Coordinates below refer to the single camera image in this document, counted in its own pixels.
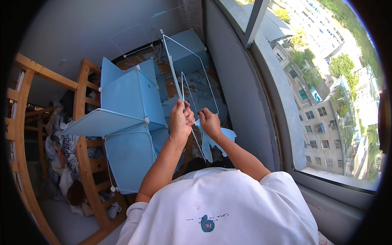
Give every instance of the wooden bed frame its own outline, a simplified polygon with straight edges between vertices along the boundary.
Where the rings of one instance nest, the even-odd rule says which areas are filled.
[[[48,223],[46,222],[46,219],[44,218],[42,211],[38,205],[37,199],[34,195],[29,173],[27,170],[24,146],[24,130],[27,129],[38,131],[38,144],[40,151],[40,162],[41,166],[43,167],[43,177],[48,178],[46,171],[44,171],[44,169],[46,169],[46,162],[44,159],[45,142],[43,141],[45,133],[43,133],[42,127],[45,127],[45,125],[42,124],[42,116],[48,111],[53,111],[53,107],[40,111],[26,113],[25,109],[27,104],[27,97],[29,95],[30,85],[34,75],[53,82],[56,85],[75,91],[73,120],[77,121],[83,116],[85,116],[85,103],[100,107],[100,103],[98,101],[86,97],[86,88],[89,87],[96,91],[96,93],[98,94],[99,86],[89,82],[87,78],[90,71],[100,78],[101,69],[86,58],[84,58],[80,63],[78,80],[77,82],[74,82],[43,67],[42,65],[37,64],[36,62],[26,58],[19,53],[15,57],[14,64],[20,69],[22,69],[25,74],[22,81],[19,81],[19,83],[21,84],[17,86],[17,90],[10,88],[8,88],[7,90],[7,98],[13,101],[14,112],[11,114],[13,118],[5,118],[5,124],[7,129],[5,133],[5,138],[15,146],[13,148],[11,147],[10,149],[11,159],[9,162],[11,165],[12,172],[15,176],[16,184],[19,187],[19,194],[23,200],[27,211],[31,214],[32,219],[36,222],[39,230],[47,238],[47,240],[52,245],[59,245],[60,242],[53,233],[53,231],[50,229]],[[33,118],[33,120],[37,119],[40,122],[40,126],[38,128],[28,126],[28,128],[25,128],[25,117],[34,115],[37,115],[37,118]],[[104,151],[104,156],[98,159],[89,159],[87,154],[88,146],[101,146]],[[79,138],[76,148],[76,157],[79,162],[80,180],[83,184],[86,197],[92,210],[94,211],[96,220],[101,226],[98,231],[96,231],[90,237],[82,241],[80,244],[97,244],[126,219],[126,211],[128,207],[125,202],[124,196],[122,196],[119,192],[115,192],[115,196],[105,201],[104,203],[101,202],[101,199],[98,195],[98,192],[104,191],[111,186],[110,180],[95,185],[93,178],[93,173],[102,171],[108,172],[106,152],[105,147],[103,147],[102,139],[86,140],[84,136],[81,136]],[[113,220],[110,220],[106,214],[105,209],[115,202],[118,202],[118,204],[122,208],[122,211]]]

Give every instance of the light blue storage cabinet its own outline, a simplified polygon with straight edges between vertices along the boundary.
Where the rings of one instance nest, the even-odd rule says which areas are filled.
[[[122,71],[103,58],[101,108],[63,131],[105,137],[107,159],[122,194],[139,191],[169,137],[161,106],[167,92],[162,73],[155,66],[153,60],[148,60],[139,64],[140,69]],[[159,78],[163,85],[158,89]]]
[[[208,66],[207,53],[204,50],[204,45],[193,30],[190,29],[177,33],[172,35],[170,38],[176,40],[200,56],[204,66]],[[169,54],[172,56],[174,69],[179,76],[181,75],[181,72],[184,72],[185,75],[188,75],[194,71],[203,70],[203,66],[201,65],[200,59],[197,56],[170,39],[165,38],[165,41]]]

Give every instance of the torn blue plastic pieces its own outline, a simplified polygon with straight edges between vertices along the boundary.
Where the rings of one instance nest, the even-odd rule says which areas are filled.
[[[224,157],[227,156],[226,152],[220,147],[214,140],[210,138],[210,136],[207,135],[207,133],[204,131],[203,127],[201,126],[200,119],[195,122],[195,125],[199,128],[201,132],[201,150],[203,152],[204,158],[208,160],[210,163],[213,162],[212,160],[212,153],[210,149],[211,147],[217,147],[221,152]],[[221,128],[222,133],[226,135],[229,139],[231,139],[233,142],[235,138],[237,137],[236,133],[230,129],[225,129]]]

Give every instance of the white clothing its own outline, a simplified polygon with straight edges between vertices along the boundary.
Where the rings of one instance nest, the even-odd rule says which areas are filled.
[[[209,175],[196,171],[132,204],[117,245],[318,244],[316,221],[288,173],[257,182],[239,170],[203,171]]]

